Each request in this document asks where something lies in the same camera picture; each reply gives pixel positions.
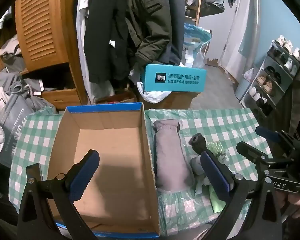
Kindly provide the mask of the person's right hand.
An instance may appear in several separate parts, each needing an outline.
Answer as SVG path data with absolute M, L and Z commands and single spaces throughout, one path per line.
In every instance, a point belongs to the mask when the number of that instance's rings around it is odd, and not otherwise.
M 292 205 L 293 211 L 290 216 L 294 219 L 300 218 L 300 194 L 276 191 L 279 207 L 282 209 L 286 204 Z

